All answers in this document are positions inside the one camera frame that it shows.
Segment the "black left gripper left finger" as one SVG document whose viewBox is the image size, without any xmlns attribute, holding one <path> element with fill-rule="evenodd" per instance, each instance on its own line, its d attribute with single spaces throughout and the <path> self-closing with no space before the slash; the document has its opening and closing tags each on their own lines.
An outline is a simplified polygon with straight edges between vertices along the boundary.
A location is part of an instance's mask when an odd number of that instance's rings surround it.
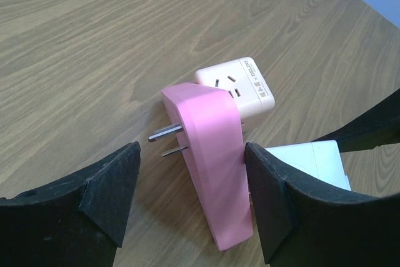
<svg viewBox="0 0 400 267">
<path fill-rule="evenodd" d="M 1 198 L 1 266 L 112 266 L 141 164 L 138 142 L 13 198 Z"/>
</svg>

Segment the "pink triangular socket adapter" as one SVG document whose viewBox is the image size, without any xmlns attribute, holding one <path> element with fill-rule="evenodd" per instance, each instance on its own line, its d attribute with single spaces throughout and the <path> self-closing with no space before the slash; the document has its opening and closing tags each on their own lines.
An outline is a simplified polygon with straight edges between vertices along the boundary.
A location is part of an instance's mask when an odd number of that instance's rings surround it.
<svg viewBox="0 0 400 267">
<path fill-rule="evenodd" d="M 218 250 L 253 235 L 241 118 L 223 89 L 181 83 L 162 100 Z"/>
</svg>

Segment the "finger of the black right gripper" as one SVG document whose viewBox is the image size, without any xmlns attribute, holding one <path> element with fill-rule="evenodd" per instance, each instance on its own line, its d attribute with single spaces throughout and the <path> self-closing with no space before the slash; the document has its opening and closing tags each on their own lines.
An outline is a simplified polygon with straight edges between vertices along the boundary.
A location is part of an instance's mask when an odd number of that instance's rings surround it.
<svg viewBox="0 0 400 267">
<path fill-rule="evenodd" d="M 399 90 L 343 127 L 315 141 L 335 140 L 341 153 L 399 143 Z"/>
</svg>

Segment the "white cube socket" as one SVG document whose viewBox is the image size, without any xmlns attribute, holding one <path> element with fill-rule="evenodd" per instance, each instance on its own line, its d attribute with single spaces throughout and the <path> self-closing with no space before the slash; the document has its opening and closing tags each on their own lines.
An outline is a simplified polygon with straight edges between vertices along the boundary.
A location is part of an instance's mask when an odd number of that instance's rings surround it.
<svg viewBox="0 0 400 267">
<path fill-rule="evenodd" d="M 335 140 L 276 146 L 266 150 L 286 164 L 321 181 L 351 190 Z"/>
</svg>

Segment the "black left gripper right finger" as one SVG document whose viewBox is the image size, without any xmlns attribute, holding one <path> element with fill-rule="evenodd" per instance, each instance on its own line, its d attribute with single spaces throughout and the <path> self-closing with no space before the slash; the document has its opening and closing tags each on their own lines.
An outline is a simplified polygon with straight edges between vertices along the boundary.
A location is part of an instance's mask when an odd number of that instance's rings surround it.
<svg viewBox="0 0 400 267">
<path fill-rule="evenodd" d="M 256 143 L 245 160 L 264 261 L 270 266 L 398 266 L 399 195 L 325 183 Z"/>
</svg>

